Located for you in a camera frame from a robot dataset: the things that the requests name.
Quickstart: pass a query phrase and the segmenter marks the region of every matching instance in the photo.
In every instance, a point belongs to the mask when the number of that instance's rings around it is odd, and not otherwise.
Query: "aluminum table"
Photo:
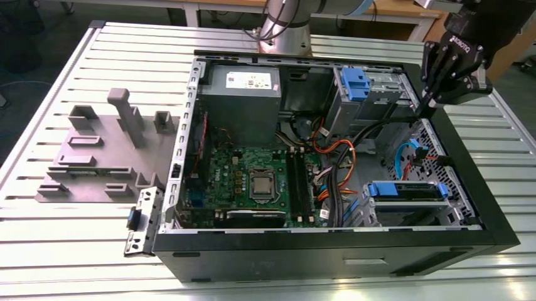
[[[422,44],[313,36],[315,56],[418,63]],[[123,300],[536,299],[536,143],[494,91],[449,117],[521,245],[424,277],[180,283],[158,258],[123,258],[128,204],[35,200],[73,105],[97,114],[112,87],[143,115],[180,115],[195,49],[255,51],[235,30],[107,23],[89,28],[0,169],[0,296]]]

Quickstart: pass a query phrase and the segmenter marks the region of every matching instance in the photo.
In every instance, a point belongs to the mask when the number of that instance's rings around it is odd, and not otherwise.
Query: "wooden table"
[[[115,4],[183,9],[188,27],[199,27],[199,11],[231,11],[238,13],[260,13],[266,0],[69,0],[75,3]],[[413,4],[413,0],[375,0],[377,22],[414,24],[407,41],[421,42],[437,19],[445,14]],[[370,21],[373,7],[359,16],[313,14],[317,18]]]

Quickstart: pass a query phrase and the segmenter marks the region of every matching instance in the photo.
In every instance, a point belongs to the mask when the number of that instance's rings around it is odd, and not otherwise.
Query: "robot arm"
[[[485,78],[494,54],[510,43],[536,10],[536,0],[416,0],[425,8],[454,9],[441,41],[426,42],[422,57],[425,91],[418,113],[464,103],[492,92]]]
[[[267,0],[267,18],[262,29],[255,35],[246,34],[259,42],[260,52],[309,55],[310,15],[362,14],[371,3],[373,0]]]

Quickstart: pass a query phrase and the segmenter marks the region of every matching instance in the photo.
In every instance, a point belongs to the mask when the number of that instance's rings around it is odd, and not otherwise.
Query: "ram slot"
[[[302,205],[299,204],[299,191],[297,184],[295,153],[286,153],[286,179],[289,182],[290,217],[293,220],[302,218]]]
[[[294,220],[307,221],[310,213],[307,169],[302,153],[286,154],[289,181],[290,216]]]
[[[302,206],[302,216],[303,219],[309,221],[309,218],[313,215],[310,212],[307,166],[305,163],[303,153],[295,154],[295,172],[297,172],[297,188],[299,193],[299,204]]]

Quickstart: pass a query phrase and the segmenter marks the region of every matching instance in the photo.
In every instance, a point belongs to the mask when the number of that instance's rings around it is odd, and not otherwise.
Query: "blue latch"
[[[361,68],[342,68],[342,83],[351,102],[362,102],[369,97],[370,79]]]
[[[438,193],[441,193],[442,198],[448,198],[449,196],[449,189],[444,183],[438,183],[437,185]]]
[[[370,196],[397,196],[398,191],[393,182],[375,182],[369,184]]]

